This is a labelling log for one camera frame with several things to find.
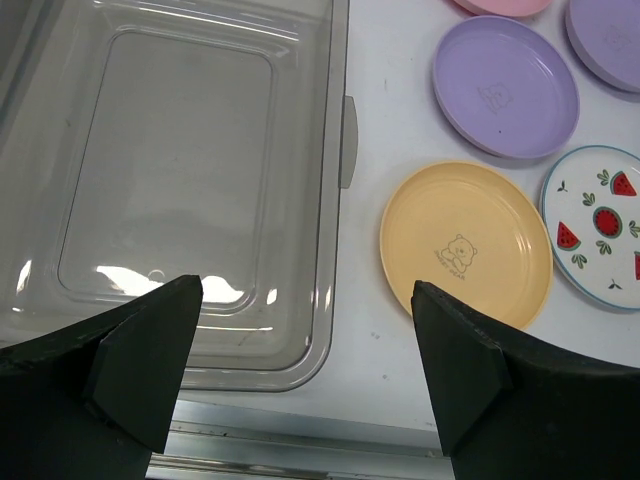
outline watermelon print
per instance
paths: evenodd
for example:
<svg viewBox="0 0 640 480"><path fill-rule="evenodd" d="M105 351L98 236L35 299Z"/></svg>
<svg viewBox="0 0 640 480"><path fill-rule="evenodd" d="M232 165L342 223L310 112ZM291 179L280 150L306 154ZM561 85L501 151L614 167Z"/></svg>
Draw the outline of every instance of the watermelon print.
<svg viewBox="0 0 640 480"><path fill-rule="evenodd" d="M603 170L602 173L599 173L597 176L598 180L600 180L600 185L609 185L612 194L623 197L637 196L636 189L633 188L633 185L631 185L629 178L627 178L624 172L618 172L611 178L609 172Z"/></svg>
<svg viewBox="0 0 640 480"><path fill-rule="evenodd" d="M593 224L603 237L618 238L622 233L620 215L609 207L600 207L593 213Z"/></svg>
<svg viewBox="0 0 640 480"><path fill-rule="evenodd" d="M629 222L629 233L633 235L633 238L638 238L640 235L640 227L636 224L635 220Z"/></svg>
<svg viewBox="0 0 640 480"><path fill-rule="evenodd" d="M596 196L593 193L583 193L582 198L584 198L582 204L585 207L592 207L596 203Z"/></svg>
<svg viewBox="0 0 640 480"><path fill-rule="evenodd" d="M603 242L602 240L598 240L596 242L596 247L600 250L600 255L611 255L613 250L611 250L611 245L607 242Z"/></svg>
<svg viewBox="0 0 640 480"><path fill-rule="evenodd" d="M577 249L581 242L564 223L560 222L558 224L558 237L556 244L560 250L571 252Z"/></svg>
<svg viewBox="0 0 640 480"><path fill-rule="evenodd" d="M635 197L636 190L631 185L624 172L616 173L611 179L611 193L614 195L622 195L624 197Z"/></svg>
<svg viewBox="0 0 640 480"><path fill-rule="evenodd" d="M571 257L571 263L575 263L578 265L580 270L584 269L584 266L587 264L587 257L584 255L574 255Z"/></svg>

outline plastic container lid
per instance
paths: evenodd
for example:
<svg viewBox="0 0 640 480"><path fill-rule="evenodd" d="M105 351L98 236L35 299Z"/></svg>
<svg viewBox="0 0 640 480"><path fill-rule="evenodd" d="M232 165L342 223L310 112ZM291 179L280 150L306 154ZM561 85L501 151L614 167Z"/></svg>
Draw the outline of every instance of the plastic container lid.
<svg viewBox="0 0 640 480"><path fill-rule="evenodd" d="M180 3L51 18L0 151L0 340L197 274L183 386L290 389L331 339L348 2Z"/></svg>

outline table surface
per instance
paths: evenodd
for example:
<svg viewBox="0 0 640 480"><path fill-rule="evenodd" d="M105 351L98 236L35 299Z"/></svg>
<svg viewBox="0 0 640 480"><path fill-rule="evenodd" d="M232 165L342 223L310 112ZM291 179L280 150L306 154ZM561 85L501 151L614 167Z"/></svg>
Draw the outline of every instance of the table surface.
<svg viewBox="0 0 640 480"><path fill-rule="evenodd" d="M566 0L526 23L558 48L581 95L578 129L564 152L608 144L640 153L640 95L607 87L565 36ZM448 0L351 0L347 93L355 98L360 150L340 214L335 324L329 358L308 384L282 394L183 392L181 398L376 425L435 431L412 323L387 286L378 232L395 188L443 159L492 166L537 204L563 152L535 162L501 160L464 141L433 94L431 61L442 35L468 17ZM556 269L544 311L528 333L592 357L640 367L640 313L589 303Z"/></svg>

